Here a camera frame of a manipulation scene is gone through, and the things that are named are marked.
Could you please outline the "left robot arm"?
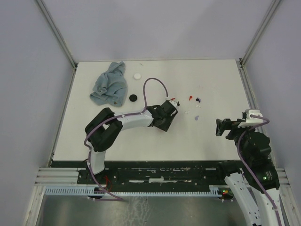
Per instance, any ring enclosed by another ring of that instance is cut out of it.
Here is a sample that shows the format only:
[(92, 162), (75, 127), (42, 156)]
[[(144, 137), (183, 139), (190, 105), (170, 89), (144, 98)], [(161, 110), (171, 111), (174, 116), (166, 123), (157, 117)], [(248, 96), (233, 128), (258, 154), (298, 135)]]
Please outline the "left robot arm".
[(88, 179), (95, 184), (103, 181), (106, 151), (120, 132), (138, 127), (156, 127), (167, 132), (179, 106), (179, 102), (171, 99), (162, 105), (148, 106), (142, 112), (118, 114), (108, 107), (101, 110), (85, 128), (84, 145), (89, 148)]

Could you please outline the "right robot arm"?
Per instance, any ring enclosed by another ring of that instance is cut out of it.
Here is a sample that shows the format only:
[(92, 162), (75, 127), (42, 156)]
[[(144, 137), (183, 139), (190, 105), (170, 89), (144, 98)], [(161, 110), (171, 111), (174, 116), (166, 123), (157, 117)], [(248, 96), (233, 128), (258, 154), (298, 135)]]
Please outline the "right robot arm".
[(269, 123), (269, 119), (251, 115), (249, 119), (216, 120), (217, 137), (229, 131), (226, 139), (237, 148), (242, 167), (234, 161), (222, 161), (216, 180), (227, 184), (233, 192), (245, 221), (249, 226), (283, 226), (280, 207), (280, 182), (269, 154), (270, 138), (256, 128)]

